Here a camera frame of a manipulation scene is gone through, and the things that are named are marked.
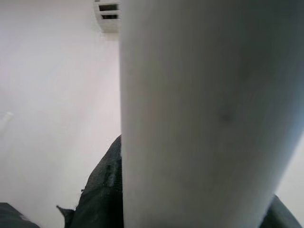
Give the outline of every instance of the black cloth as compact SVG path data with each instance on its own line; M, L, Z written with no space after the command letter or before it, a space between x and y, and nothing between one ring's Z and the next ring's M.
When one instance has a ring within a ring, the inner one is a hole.
M91 173L76 210L59 208L65 228L123 228L121 136ZM260 228L301 228L277 196Z
M39 228L8 203L0 203L0 228Z

